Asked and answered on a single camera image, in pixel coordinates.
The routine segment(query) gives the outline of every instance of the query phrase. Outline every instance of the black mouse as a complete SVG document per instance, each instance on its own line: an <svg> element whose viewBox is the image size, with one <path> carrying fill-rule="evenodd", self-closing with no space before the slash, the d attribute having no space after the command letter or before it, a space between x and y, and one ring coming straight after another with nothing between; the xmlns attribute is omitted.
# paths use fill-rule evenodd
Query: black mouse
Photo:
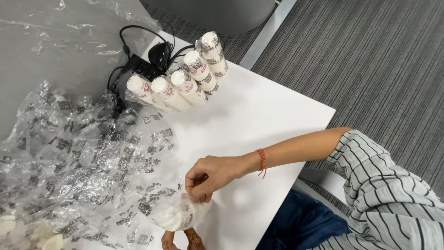
<svg viewBox="0 0 444 250"><path fill-rule="evenodd" d="M171 43L158 43L148 51L150 63L157 68L164 67L171 54Z"/></svg>

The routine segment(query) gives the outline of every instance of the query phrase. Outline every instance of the black power strip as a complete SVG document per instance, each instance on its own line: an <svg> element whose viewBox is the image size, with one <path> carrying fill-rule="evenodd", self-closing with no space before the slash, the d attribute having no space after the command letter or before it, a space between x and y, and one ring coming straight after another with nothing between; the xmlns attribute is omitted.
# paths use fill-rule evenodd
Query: black power strip
<svg viewBox="0 0 444 250"><path fill-rule="evenodd" d="M151 63L133 54L124 68L118 74L116 80L110 86L110 90L114 94L116 94L117 97L116 112L118 113L121 113L122 111L127 109L127 105L125 102L125 90L127 89L127 81L131 77L131 75L126 74L126 77L122 77L122 75L127 73L128 71L142 75L150 82L158 76L165 75L165 72L163 72L162 70L156 68Z"/></svg>

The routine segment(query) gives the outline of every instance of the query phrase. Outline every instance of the blue jeans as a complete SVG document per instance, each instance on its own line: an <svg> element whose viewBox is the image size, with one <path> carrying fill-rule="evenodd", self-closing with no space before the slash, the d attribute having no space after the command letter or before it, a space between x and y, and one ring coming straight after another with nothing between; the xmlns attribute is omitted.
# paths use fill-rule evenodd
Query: blue jeans
<svg viewBox="0 0 444 250"><path fill-rule="evenodd" d="M256 250L306 250L349 233L347 222L322 202L290 190Z"/></svg>

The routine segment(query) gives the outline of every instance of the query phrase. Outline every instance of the striped carpet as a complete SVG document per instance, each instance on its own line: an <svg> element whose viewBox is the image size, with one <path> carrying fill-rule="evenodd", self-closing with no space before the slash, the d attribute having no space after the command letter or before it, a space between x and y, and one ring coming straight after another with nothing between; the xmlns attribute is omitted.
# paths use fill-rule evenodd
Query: striped carpet
<svg viewBox="0 0 444 250"><path fill-rule="evenodd" d="M206 32L144 6L188 42ZM442 0L298 0L252 71L335 108L329 127L367 134L443 196L443 12ZM238 63L259 32L223 36L228 60Z"/></svg>

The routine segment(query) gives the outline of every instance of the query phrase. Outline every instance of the red string bracelet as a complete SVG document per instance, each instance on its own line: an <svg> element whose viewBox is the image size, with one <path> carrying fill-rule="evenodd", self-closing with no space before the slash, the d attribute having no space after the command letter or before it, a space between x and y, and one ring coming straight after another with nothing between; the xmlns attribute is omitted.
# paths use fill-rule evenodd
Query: red string bracelet
<svg viewBox="0 0 444 250"><path fill-rule="evenodd" d="M265 152L263 149L257 149L256 152L259 153L261 156L261 172L258 174L261 175L262 172L264 172L264 176L262 176L262 180L265 178L265 175L267 174L267 167L265 167Z"/></svg>

